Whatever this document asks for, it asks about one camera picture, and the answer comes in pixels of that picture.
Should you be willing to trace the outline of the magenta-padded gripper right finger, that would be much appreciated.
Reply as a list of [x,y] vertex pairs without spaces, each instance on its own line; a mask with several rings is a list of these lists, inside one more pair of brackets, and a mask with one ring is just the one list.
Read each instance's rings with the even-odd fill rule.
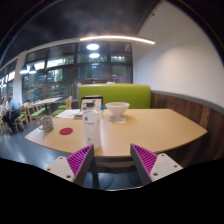
[[130,154],[143,185],[155,182],[182,169],[167,154],[156,154],[136,144],[130,145]]

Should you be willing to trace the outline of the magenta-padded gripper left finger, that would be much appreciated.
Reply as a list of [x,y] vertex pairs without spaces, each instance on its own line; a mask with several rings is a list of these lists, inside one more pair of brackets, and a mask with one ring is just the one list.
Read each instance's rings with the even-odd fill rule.
[[94,156],[94,146],[86,146],[68,157],[59,156],[45,170],[81,186]]

